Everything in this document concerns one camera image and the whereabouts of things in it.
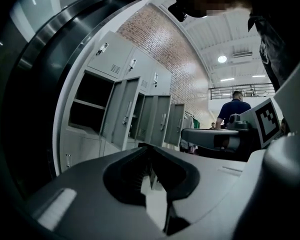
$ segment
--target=brick wall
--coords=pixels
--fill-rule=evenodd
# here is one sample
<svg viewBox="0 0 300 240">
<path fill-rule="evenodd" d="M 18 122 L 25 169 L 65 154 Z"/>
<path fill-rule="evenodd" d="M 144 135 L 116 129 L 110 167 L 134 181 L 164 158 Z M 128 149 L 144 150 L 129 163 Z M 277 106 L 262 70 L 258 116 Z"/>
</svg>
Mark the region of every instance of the brick wall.
<svg viewBox="0 0 300 240">
<path fill-rule="evenodd" d="M 172 103 L 186 104 L 186 111 L 199 120 L 201 128 L 211 127 L 208 76 L 195 50 L 173 21 L 154 5 L 147 5 L 117 32 L 172 73 Z"/>
</svg>

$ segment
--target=railing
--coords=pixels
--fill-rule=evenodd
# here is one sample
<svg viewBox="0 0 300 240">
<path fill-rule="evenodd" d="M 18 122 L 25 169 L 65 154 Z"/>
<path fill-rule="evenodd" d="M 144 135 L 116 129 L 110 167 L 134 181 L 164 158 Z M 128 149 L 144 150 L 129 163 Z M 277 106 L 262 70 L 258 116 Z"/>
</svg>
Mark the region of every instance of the railing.
<svg viewBox="0 0 300 240">
<path fill-rule="evenodd" d="M 243 97 L 271 97 L 275 95 L 272 83 L 256 83 L 233 85 L 228 87 L 209 88 L 210 99 L 229 99 L 235 91 L 240 91 Z"/>
</svg>

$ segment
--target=white ceiling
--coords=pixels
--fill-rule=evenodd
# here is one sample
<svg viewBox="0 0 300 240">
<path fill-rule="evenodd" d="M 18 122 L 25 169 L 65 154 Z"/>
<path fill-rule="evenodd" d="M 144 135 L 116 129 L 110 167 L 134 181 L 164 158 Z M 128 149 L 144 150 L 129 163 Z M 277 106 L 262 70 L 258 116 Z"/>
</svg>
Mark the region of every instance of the white ceiling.
<svg viewBox="0 0 300 240">
<path fill-rule="evenodd" d="M 166 13 L 189 39 L 198 53 L 210 78 L 211 87 L 224 87 L 244 84 L 270 83 L 261 62 L 260 37 L 255 27 L 248 32 L 249 12 L 243 9 L 228 11 L 216 16 L 187 19 L 180 23 L 168 11 L 176 0 L 165 0 L 158 7 Z M 234 53 L 252 52 L 238 62 Z M 219 63 L 218 57 L 227 56 L 225 63 Z M 232 81 L 221 79 L 235 78 Z"/>
</svg>

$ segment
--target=man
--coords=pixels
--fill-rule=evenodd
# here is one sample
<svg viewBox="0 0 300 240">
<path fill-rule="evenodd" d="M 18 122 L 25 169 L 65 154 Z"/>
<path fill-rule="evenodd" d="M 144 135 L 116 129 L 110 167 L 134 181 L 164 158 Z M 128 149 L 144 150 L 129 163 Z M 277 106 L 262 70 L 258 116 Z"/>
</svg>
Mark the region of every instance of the man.
<svg viewBox="0 0 300 240">
<path fill-rule="evenodd" d="M 250 11 L 247 29 L 261 37 L 260 56 L 275 91 L 300 61 L 300 0 L 183 0 L 190 14 L 215 15 L 228 9 Z"/>
<path fill-rule="evenodd" d="M 233 114 L 241 114 L 243 112 L 248 111 L 251 109 L 251 106 L 244 102 L 244 96 L 238 90 L 236 90 L 232 94 L 232 101 L 224 104 L 221 108 L 220 114 L 216 119 L 215 128 L 221 129 L 221 123 L 224 120 L 224 127 L 227 127 L 227 123 L 229 122 L 229 118 Z"/>
</svg>

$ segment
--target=dark blue shirt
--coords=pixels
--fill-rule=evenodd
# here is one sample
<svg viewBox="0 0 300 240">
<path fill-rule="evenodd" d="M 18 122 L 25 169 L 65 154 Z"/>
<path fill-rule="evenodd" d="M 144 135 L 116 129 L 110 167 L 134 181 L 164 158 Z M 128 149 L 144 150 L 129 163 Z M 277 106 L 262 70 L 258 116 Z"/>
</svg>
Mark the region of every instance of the dark blue shirt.
<svg viewBox="0 0 300 240">
<path fill-rule="evenodd" d="M 227 123 L 229 123 L 229 118 L 231 115 L 240 115 L 241 113 L 246 112 L 249 109 L 251 109 L 251 106 L 248 103 L 240 101 L 239 99 L 233 99 L 232 101 L 222 106 L 218 118 L 223 119 L 224 126 L 227 127 Z"/>
</svg>

